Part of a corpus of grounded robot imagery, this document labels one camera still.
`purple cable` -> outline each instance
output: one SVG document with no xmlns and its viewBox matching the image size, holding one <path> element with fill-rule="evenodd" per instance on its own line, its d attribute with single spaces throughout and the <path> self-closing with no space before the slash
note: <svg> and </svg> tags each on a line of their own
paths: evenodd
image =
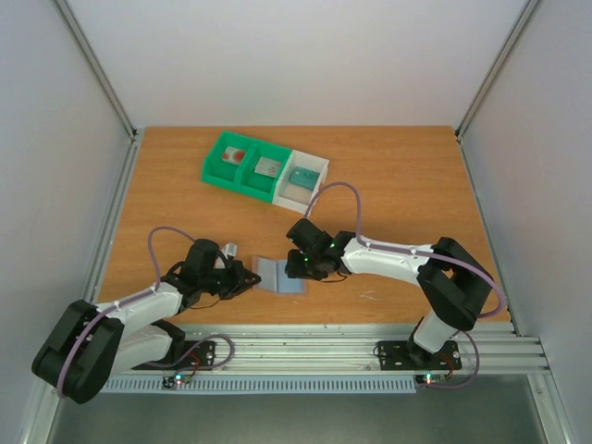
<svg viewBox="0 0 592 444">
<path fill-rule="evenodd" d="M 401 247 L 395 247 L 395 246 L 389 246 L 389 245 L 376 245 L 374 243 L 370 243 L 370 240 L 364 240 L 362 238 L 362 198 L 360 197 L 360 193 L 355 189 L 355 187 L 348 182 L 333 182 L 333 183 L 329 183 L 328 185 L 320 188 L 319 191 L 317 191 L 316 194 L 314 195 L 311 202 L 308 204 L 308 208 L 306 208 L 306 212 L 304 213 L 304 217 L 308 217 L 310 215 L 311 210 L 313 209 L 313 205 L 315 204 L 316 200 L 319 198 L 319 196 L 321 195 L 322 192 L 328 190 L 329 188 L 337 187 L 338 185 L 349 188 L 350 190 L 353 191 L 353 195 L 355 196 L 355 201 L 356 201 L 357 207 L 358 207 L 356 221 L 355 221 L 355 239 L 361 245 L 365 245 L 368 248 L 374 248 L 375 250 L 381 250 L 384 252 L 408 254 L 410 256 L 415 255 L 415 256 L 422 256 L 422 257 L 429 257 L 432 259 L 437 259 L 442 262 L 448 262 L 449 264 L 461 266 L 462 268 L 469 270 L 470 272 L 478 275 L 480 278 L 485 280 L 485 282 L 495 291 L 496 295 L 498 296 L 498 306 L 490 312 L 480 314 L 478 316 L 479 318 L 495 316 L 505 308 L 505 306 L 506 306 L 505 299 L 506 298 L 503 294 L 502 289 L 498 286 L 498 284 L 495 283 L 495 281 L 487 273 L 484 273 L 482 270 L 480 270 L 476 266 L 473 266 L 471 264 L 467 264 L 464 261 L 460 261 L 458 259 L 455 259 L 453 257 L 448 257 L 443 254 L 420 252 L 420 251 L 413 252 L 407 248 L 401 248 Z"/>
<path fill-rule="evenodd" d="M 140 299 L 143 299 L 146 296 L 150 296 L 151 294 L 156 292 L 158 290 L 158 288 L 160 287 L 160 267 L 158 266 L 158 261 L 156 260 L 156 255 L 154 254 L 154 248 L 152 246 L 152 238 L 153 238 L 154 234 L 156 233 L 156 231 L 160 231 L 161 229 L 175 231 L 176 233 L 178 233 L 182 236 L 185 236 L 190 241 L 195 241 L 195 239 L 192 236 L 190 236 L 189 234 L 187 234 L 185 231 L 180 230 L 175 227 L 162 226 L 162 227 L 153 228 L 150 231 L 150 233 L 148 233 L 148 253 L 150 254 L 150 259 L 152 259 L 152 263 L 154 265 L 154 272 L 156 273 L 156 279 L 154 281 L 154 289 L 153 290 L 152 289 L 143 290 L 143 291 L 135 293 L 131 296 L 128 296 L 127 298 L 119 301 L 119 307 L 124 307 L 130 303 L 139 301 Z M 72 365 L 72 361 L 74 360 L 74 356 L 76 356 L 76 353 L 79 350 L 80 346 L 86 340 L 86 338 L 89 336 L 89 334 L 93 330 L 94 326 L 96 326 L 96 324 L 101 319 L 103 319 L 105 316 L 109 315 L 111 312 L 115 311 L 116 309 L 117 309 L 117 306 L 113 304 L 110 307 L 107 307 L 106 309 L 104 309 L 97 316 L 95 316 L 92 319 L 92 321 L 89 322 L 89 324 L 82 330 L 82 332 L 80 333 L 80 335 L 76 339 L 76 342 L 74 342 L 74 345 L 70 349 L 68 356 L 66 357 L 66 360 L 64 361 L 64 365 L 62 366 L 62 369 L 59 372 L 59 376 L 57 377 L 57 384 L 55 385 L 55 391 L 56 391 L 57 396 L 59 398 L 66 398 L 66 395 L 64 394 L 64 381 L 66 380 L 66 375 L 68 374 L 68 369 Z"/>
<path fill-rule="evenodd" d="M 215 333 L 214 335 L 209 335 L 206 336 L 204 338 L 201 338 L 200 340 L 198 340 L 197 342 L 195 342 L 193 345 L 191 345 L 191 347 L 185 351 L 185 353 L 177 359 L 176 362 L 174 362 L 173 364 L 160 364 L 160 363 L 155 363 L 155 362 L 150 362 L 147 363 L 148 365 L 151 365 L 152 367 L 156 367 L 156 368 L 170 368 L 173 367 L 175 365 L 177 365 L 178 363 L 180 363 L 181 361 L 183 361 L 187 356 L 189 356 L 191 354 L 191 352 L 193 352 L 193 350 L 195 350 L 196 348 L 198 348 L 200 345 L 202 345 L 204 342 L 206 342 L 207 340 L 210 339 L 222 339 L 224 340 L 228 346 L 230 347 L 230 351 L 228 352 L 228 356 L 226 358 L 224 358 L 223 361 L 220 361 L 217 364 L 212 364 L 212 365 L 200 365 L 199 370 L 213 370 L 215 368 L 221 367 L 224 364 L 227 364 L 228 361 L 230 361 L 232 359 L 232 357 L 234 356 L 234 353 L 236 351 L 236 347 L 234 345 L 234 342 L 232 342 L 232 339 L 230 339 L 229 336 L 227 335 L 222 335 L 219 333 Z M 177 373 L 180 373 L 184 370 L 192 370 L 193 367 L 185 367 L 185 368 L 181 368 L 177 371 Z"/>
<path fill-rule="evenodd" d="M 433 389 L 455 390 L 455 389 L 462 389 L 462 388 L 468 386 L 469 384 L 471 384 L 473 381 L 475 381 L 475 379 L 477 378 L 477 374 L 479 373 L 479 366 L 481 365 L 481 358 L 479 356 L 479 350 L 477 349 L 477 344 L 476 344 L 475 340 L 473 338 L 471 338 L 471 335 L 469 335 L 466 331 L 461 331 L 461 333 L 463 333 L 464 336 L 466 336 L 471 341 L 471 344 L 473 344 L 473 349 L 475 350 L 475 370 L 471 374 L 471 376 L 466 381 L 463 381 L 460 384 L 454 384 L 454 385 L 446 385 L 446 384 L 418 384 L 419 387 L 427 387 L 427 388 L 433 388 Z"/>
</svg>

